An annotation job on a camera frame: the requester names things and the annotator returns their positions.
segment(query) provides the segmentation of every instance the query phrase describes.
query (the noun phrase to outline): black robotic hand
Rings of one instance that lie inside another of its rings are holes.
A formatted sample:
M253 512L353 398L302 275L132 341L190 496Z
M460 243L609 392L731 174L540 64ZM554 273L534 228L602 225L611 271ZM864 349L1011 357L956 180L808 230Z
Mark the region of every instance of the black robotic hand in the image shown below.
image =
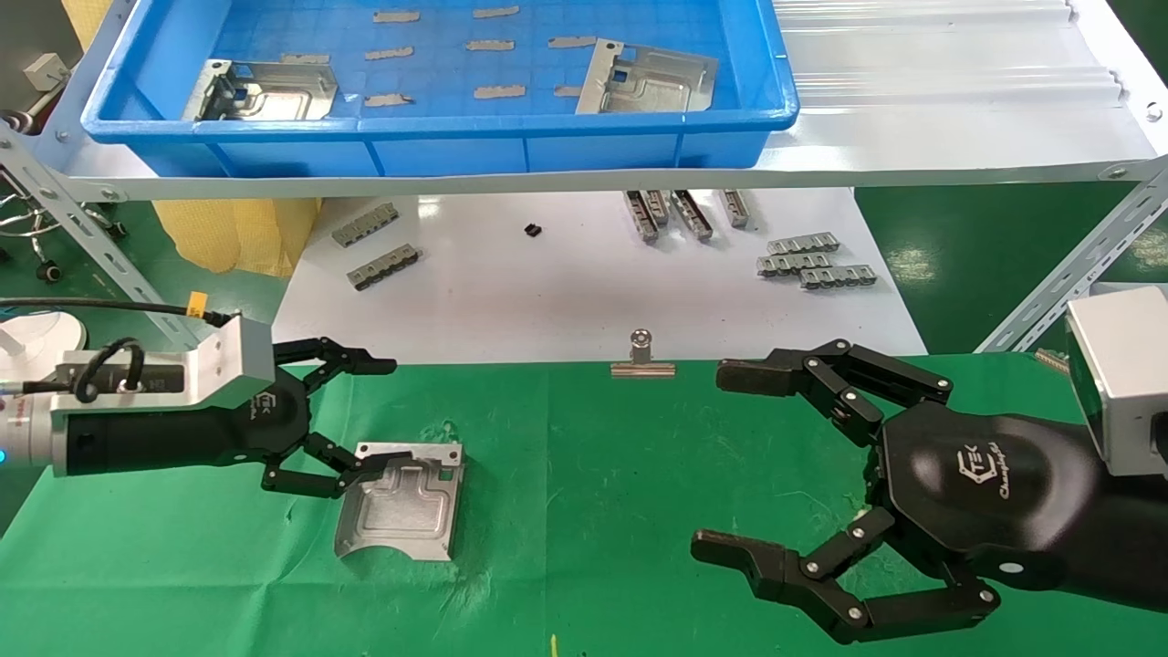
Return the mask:
M957 413L951 381L844 340L723 361L717 385L802 395L870 449L871 511L806 556L709 530L690 544L835 641L974 627L999 606L982 579L1168 611L1168 480L1110 476L1086 427ZM906 410L885 422L858 389ZM945 587L867 601L844 592L837 578L883 542Z

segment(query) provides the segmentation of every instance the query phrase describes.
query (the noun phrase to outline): white table surface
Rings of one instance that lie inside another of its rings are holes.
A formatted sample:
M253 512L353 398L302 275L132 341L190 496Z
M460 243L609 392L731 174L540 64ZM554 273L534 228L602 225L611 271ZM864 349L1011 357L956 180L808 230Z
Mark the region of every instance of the white table surface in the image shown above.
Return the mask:
M659 360L763 358L847 338L925 353L849 189L744 192L752 219L729 227L719 196L694 191L715 236L674 219L655 245L637 236L620 192L347 199L326 203L274 323L277 340L327 336L403 364L627 360L648 328ZM331 233L391 200L402 216L348 249ZM528 237L523 227L543 227ZM804 291L763 279L766 242L822 230L837 264L869 264L874 286ZM415 265L359 292L346 274L409 242Z

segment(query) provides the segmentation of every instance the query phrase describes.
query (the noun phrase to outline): sheet metal part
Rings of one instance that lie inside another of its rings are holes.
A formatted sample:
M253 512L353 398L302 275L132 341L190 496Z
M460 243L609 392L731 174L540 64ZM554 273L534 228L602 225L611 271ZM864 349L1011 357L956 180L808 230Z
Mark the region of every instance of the sheet metal part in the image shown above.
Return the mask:
M830 233L815 233L814 235L800 235L798 237L785 237L766 243L766 253L777 256L790 254L815 254L832 253L839 250L840 241Z
M609 366L613 379L673 379L677 374L677 366L672 362L653 362L653 334L647 330L633 331L630 341L630 361Z
M709 220L705 219L705 213L698 207L697 201L687 189L674 189L670 194L673 199L674 207L677 208L677 214L681 215L681 222L689 228L689 231L697 237L698 241L705 242L714 236L714 227L710 226Z
M413 461L345 493L333 549L389 547L415 561L450 561L465 472L459 443L357 443L359 458L409 451Z
M367 108L392 108L395 105L412 105L413 97L405 94L382 94L380 96L366 96Z
M526 95L527 95L527 87L523 87L522 84L474 88L474 97L480 101L489 98L519 98Z
M548 40L548 48L588 48L596 46L595 36L555 36Z
M659 236L658 226L653 221L653 215L649 214L649 207L645 201L645 196L635 191L625 192L625 206L628 207L628 214L632 215L633 226L637 228L637 234L641 236L641 240L646 244L656 242Z
M405 46L404 48L390 48L388 50L370 50L366 53L366 61L376 62L378 60L409 57L411 55L413 55L413 46Z
M333 230L333 240L338 244L348 248L364 240L369 235L387 227L398 217L397 208L394 203L382 203L376 208L354 219L349 223Z
M364 290L382 278L385 278L387 276L418 262L418 258L420 257L420 249L415 249L409 244L404 244L370 262L369 264L359 267L357 269L350 271L348 274L349 283L352 283L357 291Z
M422 12L374 12L375 23L411 23L422 18Z
M758 258L758 275L764 278L790 276L804 269L826 269L832 267L827 254L792 254L788 256L764 256Z
M649 216L656 222L658 228L665 228L669 223L669 198L661 189L645 189L641 192L645 205L649 209Z
M486 9L475 9L474 18L477 19L498 19L502 16L514 16L519 13L519 5L513 5L510 7L493 7Z
M336 98L328 64L208 60L182 120L315 120Z
M626 48L632 60L620 58ZM597 39L576 113L707 110L717 71L711 57Z
M872 268L867 264L848 264L827 269L805 269L799 272L799 278L804 290L820 290L872 285L877 277Z
M746 200L743 198L742 192L737 189L723 189L722 205L726 208L730 228L746 228L746 223L750 222L750 210L746 208Z

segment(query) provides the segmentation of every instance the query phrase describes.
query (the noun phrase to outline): metal clip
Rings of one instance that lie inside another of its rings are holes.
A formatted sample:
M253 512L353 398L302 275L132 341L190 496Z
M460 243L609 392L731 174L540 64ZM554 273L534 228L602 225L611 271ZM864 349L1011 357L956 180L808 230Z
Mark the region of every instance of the metal clip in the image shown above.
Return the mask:
M677 366L672 362L653 362L653 334L645 328L633 331L633 343L628 352L631 362L613 362L610 366L613 379L673 379Z

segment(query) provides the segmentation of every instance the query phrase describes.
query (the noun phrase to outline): caster wheel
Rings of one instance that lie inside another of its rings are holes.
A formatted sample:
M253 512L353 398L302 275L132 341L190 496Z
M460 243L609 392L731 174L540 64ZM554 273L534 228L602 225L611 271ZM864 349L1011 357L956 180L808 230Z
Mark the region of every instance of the caster wheel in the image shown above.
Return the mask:
M126 235L130 235L126 227L120 221L114 221L113 226L106 228L105 231L114 242L120 242L126 238Z
M61 268L57 267L57 263L51 260L36 268L36 277L44 281L49 285L61 281L62 276L64 276L64 274L61 271Z

